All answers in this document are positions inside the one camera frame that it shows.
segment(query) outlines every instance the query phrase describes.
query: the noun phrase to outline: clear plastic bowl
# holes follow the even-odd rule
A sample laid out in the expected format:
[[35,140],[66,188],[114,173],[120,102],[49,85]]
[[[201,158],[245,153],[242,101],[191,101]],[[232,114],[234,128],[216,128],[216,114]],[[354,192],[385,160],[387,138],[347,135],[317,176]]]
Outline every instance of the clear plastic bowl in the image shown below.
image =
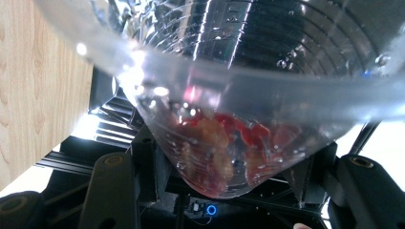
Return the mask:
[[211,198],[248,192],[355,122],[405,115],[403,1],[36,3]]

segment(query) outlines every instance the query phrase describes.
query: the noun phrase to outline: wooden surface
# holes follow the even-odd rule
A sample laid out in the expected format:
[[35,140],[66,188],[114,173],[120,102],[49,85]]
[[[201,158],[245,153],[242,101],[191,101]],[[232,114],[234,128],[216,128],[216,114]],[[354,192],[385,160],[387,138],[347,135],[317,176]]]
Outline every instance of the wooden surface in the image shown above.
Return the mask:
[[0,0],[0,190],[65,139],[87,112],[92,66],[32,1]]

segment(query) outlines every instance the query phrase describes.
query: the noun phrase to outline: light wood panel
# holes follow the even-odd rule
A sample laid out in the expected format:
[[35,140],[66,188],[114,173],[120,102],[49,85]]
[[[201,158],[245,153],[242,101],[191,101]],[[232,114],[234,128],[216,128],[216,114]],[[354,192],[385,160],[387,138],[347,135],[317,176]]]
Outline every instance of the light wood panel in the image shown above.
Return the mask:
[[86,114],[92,65],[61,41],[32,1],[0,0],[0,190]]

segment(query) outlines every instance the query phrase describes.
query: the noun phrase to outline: circular blue light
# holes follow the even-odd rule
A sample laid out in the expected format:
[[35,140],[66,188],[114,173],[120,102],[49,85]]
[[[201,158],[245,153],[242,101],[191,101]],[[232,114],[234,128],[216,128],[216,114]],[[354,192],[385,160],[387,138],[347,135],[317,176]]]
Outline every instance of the circular blue light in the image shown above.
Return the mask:
[[209,216],[214,216],[217,213],[217,207],[215,205],[212,205],[212,204],[208,205],[206,207],[206,213]]

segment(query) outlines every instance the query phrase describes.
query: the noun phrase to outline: blue light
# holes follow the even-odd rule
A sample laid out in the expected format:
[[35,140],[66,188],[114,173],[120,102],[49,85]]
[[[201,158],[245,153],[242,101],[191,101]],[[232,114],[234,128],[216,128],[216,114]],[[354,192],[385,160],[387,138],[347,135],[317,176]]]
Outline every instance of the blue light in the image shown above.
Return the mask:
[[217,207],[215,205],[212,205],[212,204],[208,205],[206,207],[206,213],[209,216],[214,216],[217,213]]

